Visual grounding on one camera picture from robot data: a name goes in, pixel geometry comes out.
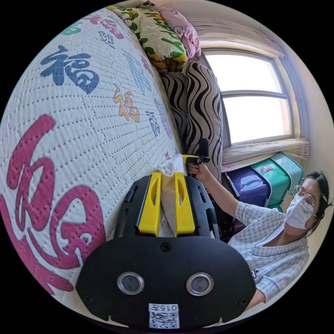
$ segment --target pink pillow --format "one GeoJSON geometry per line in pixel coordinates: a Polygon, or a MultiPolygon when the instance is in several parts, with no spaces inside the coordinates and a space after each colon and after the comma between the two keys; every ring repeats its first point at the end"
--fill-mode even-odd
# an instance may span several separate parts
{"type": "Polygon", "coordinates": [[[188,60],[199,59],[201,57],[201,45],[198,34],[190,22],[174,9],[164,6],[156,6],[154,9],[160,13],[170,29],[180,38],[188,60]]]}

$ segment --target dark hair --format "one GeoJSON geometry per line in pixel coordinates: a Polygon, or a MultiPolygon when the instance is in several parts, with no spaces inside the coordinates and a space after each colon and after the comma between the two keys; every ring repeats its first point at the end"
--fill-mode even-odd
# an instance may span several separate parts
{"type": "Polygon", "coordinates": [[[318,185],[321,191],[320,201],[319,201],[319,208],[318,211],[315,213],[317,216],[315,222],[310,227],[311,233],[308,235],[310,236],[314,230],[318,227],[321,219],[325,216],[325,210],[333,205],[333,200],[329,202],[329,185],[326,176],[322,171],[320,172],[311,172],[309,173],[306,178],[312,178],[318,181],[318,185]]]}

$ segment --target woman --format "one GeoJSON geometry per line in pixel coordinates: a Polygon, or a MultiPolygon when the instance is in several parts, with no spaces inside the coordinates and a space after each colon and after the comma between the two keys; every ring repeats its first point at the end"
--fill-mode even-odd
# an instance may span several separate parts
{"type": "Polygon", "coordinates": [[[326,177],[318,172],[308,174],[302,186],[295,187],[294,199],[284,214],[236,200],[204,164],[189,165],[188,170],[196,174],[223,211],[246,225],[229,241],[247,261],[256,284],[246,310],[267,303],[300,274],[309,259],[306,237],[332,205],[328,203],[326,177]]]}

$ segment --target green storage box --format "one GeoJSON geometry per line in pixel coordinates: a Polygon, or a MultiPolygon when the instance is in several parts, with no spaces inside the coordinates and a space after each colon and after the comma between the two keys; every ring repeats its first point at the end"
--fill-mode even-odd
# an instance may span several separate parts
{"type": "Polygon", "coordinates": [[[281,204],[291,187],[291,178],[288,173],[270,158],[253,164],[252,168],[270,184],[271,195],[265,206],[281,204]]]}
{"type": "Polygon", "coordinates": [[[279,212],[283,213],[283,209],[279,204],[274,204],[274,205],[268,206],[268,208],[269,209],[277,209],[279,212]]]}
{"type": "Polygon", "coordinates": [[[283,152],[278,152],[272,156],[271,159],[275,161],[290,176],[291,186],[288,190],[288,193],[292,194],[293,187],[300,184],[303,179],[303,168],[283,152]]]}

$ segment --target quilted mattress cover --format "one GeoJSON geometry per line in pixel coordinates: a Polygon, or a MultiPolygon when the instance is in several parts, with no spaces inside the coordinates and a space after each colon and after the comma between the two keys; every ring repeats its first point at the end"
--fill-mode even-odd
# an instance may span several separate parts
{"type": "Polygon", "coordinates": [[[0,143],[0,210],[16,251],[56,300],[99,320],[74,288],[82,263],[113,238],[132,183],[182,152],[159,74],[129,27],[101,9],[53,39],[17,83],[0,143]]]}

